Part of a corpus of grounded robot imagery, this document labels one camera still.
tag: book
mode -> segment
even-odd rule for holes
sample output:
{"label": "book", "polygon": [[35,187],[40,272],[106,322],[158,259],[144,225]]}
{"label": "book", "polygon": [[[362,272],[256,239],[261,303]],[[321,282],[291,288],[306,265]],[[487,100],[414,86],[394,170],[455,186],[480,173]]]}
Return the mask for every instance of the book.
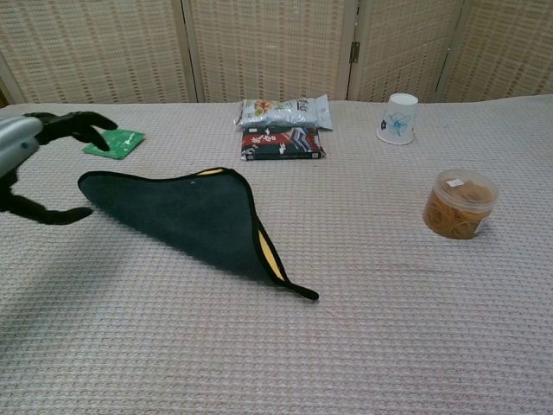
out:
{"label": "book", "polygon": [[242,160],[317,159],[325,156],[315,128],[247,128],[242,135]]}

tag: metal hinge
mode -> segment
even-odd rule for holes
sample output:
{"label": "metal hinge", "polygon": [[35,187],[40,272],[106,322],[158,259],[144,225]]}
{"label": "metal hinge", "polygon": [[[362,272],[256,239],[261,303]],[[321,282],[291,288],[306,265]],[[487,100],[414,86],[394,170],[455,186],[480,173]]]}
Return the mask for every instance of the metal hinge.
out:
{"label": "metal hinge", "polygon": [[352,41],[352,48],[349,51],[349,63],[357,63],[359,60],[359,46],[358,41]]}

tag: upside-down cup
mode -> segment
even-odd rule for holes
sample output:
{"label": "upside-down cup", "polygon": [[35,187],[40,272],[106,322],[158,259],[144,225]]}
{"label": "upside-down cup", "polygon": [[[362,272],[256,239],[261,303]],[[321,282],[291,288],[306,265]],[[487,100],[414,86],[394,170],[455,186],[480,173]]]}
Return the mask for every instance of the upside-down cup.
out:
{"label": "upside-down cup", "polygon": [[471,239],[485,229],[499,189],[472,170],[445,170],[435,180],[424,209],[424,223],[453,239]]}
{"label": "upside-down cup", "polygon": [[388,144],[413,141],[418,98],[408,93],[394,93],[377,128],[377,137]]}

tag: label on lid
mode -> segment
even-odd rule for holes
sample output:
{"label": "label on lid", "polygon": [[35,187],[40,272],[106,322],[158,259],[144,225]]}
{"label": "label on lid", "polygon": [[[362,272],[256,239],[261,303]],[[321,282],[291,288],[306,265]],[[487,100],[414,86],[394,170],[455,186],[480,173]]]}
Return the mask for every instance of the label on lid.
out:
{"label": "label on lid", "polygon": [[449,185],[450,188],[456,188],[457,186],[465,184],[464,181],[459,180],[459,179],[448,180],[448,181],[446,181],[446,183]]}

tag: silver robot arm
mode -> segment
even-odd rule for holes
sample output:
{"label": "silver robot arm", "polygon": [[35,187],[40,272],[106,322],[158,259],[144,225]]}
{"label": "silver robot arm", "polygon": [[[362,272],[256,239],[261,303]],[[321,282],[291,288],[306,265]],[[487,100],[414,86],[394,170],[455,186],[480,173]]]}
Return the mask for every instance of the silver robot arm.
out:
{"label": "silver robot arm", "polygon": [[64,212],[47,210],[24,196],[13,195],[17,168],[38,151],[39,146],[56,138],[73,136],[82,143],[93,143],[108,151],[102,136],[93,128],[115,130],[118,126],[96,112],[71,112],[56,116],[49,112],[33,112],[23,117],[0,118],[0,212],[11,212],[47,225],[67,225],[92,213],[88,207]]}
{"label": "silver robot arm", "polygon": [[0,177],[16,169],[39,148],[35,136],[42,121],[34,117],[0,118]]}

